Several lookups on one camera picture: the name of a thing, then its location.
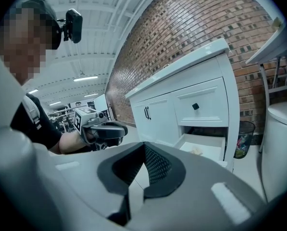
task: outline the white floor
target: white floor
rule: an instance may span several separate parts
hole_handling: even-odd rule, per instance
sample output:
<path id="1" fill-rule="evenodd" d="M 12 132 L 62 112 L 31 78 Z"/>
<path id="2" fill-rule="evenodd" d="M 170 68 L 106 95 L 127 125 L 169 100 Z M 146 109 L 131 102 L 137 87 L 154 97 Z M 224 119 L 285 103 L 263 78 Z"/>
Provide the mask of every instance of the white floor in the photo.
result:
<path id="1" fill-rule="evenodd" d="M 128 134 L 123 138 L 121 145 L 139 141 L 137 129 L 130 126 L 127 127 Z M 253 145 L 250 146 L 249 151 L 244 158 L 234 159 L 233 173 L 251 186 L 258 195 L 266 201 L 260 179 L 260 165 L 261 154 L 259 153 L 259 146 Z M 143 165 L 135 180 L 129 186 L 129 202 L 132 216 L 135 215 L 143 205 L 143 189 L 149 185 L 148 171 L 145 165 Z"/>

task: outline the black trash can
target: black trash can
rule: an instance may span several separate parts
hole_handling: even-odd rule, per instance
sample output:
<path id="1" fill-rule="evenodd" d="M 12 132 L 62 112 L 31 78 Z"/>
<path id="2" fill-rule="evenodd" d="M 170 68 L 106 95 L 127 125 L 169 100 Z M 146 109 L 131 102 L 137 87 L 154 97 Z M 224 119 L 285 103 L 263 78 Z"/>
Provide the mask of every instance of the black trash can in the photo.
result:
<path id="1" fill-rule="evenodd" d="M 241 159 L 247 155 L 249 150 L 255 125 L 249 121 L 239 122 L 238 140 L 235 149 L 234 158 Z"/>

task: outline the black t-shirt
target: black t-shirt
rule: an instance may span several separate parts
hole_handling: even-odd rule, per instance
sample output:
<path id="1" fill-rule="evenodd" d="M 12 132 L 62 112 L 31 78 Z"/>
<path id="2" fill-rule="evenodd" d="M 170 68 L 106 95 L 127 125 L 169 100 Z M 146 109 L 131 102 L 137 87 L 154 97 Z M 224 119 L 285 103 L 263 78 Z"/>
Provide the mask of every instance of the black t-shirt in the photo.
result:
<path id="1" fill-rule="evenodd" d="M 30 120 L 23 104 L 18 107 L 11 123 L 11 128 L 23 132 L 34 143 L 40 143 L 50 149 L 60 140 L 62 134 L 59 132 L 45 114 L 38 98 L 31 94 L 26 94 L 38 107 L 39 123 L 41 128 L 38 130 L 36 125 Z"/>

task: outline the ceiling light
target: ceiling light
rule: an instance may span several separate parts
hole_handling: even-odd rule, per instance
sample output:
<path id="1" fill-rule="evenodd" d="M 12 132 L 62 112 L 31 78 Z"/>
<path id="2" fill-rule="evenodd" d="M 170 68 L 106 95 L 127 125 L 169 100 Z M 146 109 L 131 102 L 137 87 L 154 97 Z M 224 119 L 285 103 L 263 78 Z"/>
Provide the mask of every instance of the ceiling light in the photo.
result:
<path id="1" fill-rule="evenodd" d="M 97 79 L 97 76 L 91 76 L 91 77 L 84 77 L 84 78 L 79 78 L 79 79 L 74 79 L 74 81 L 81 81 L 81 80 L 87 80 L 87 79 Z"/>
<path id="2" fill-rule="evenodd" d="M 86 95 L 86 96 L 84 96 L 84 98 L 85 98 L 85 97 L 89 97 L 89 96 L 93 96 L 93 95 L 98 95 L 98 93 L 94 93 L 94 94 Z"/>
<path id="3" fill-rule="evenodd" d="M 30 92 L 28 92 L 29 94 L 32 94 L 32 93 L 35 93 L 35 92 L 37 92 L 38 91 L 38 89 L 34 89 L 34 90 L 32 90 L 32 91 L 30 91 Z"/>
<path id="4" fill-rule="evenodd" d="M 55 105 L 55 104 L 57 104 L 57 103 L 61 103 L 61 101 L 56 102 L 56 103 L 52 103 L 52 104 L 50 104 L 49 106 Z"/>

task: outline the whiteboard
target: whiteboard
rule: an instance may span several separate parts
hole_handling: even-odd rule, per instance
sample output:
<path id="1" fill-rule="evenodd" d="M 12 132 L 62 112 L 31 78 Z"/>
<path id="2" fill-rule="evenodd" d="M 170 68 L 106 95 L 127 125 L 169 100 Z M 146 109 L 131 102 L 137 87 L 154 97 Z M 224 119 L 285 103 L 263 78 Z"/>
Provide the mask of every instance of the whiteboard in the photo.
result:
<path id="1" fill-rule="evenodd" d="M 108 110 L 105 94 L 94 99 L 95 109 L 97 111 Z"/>

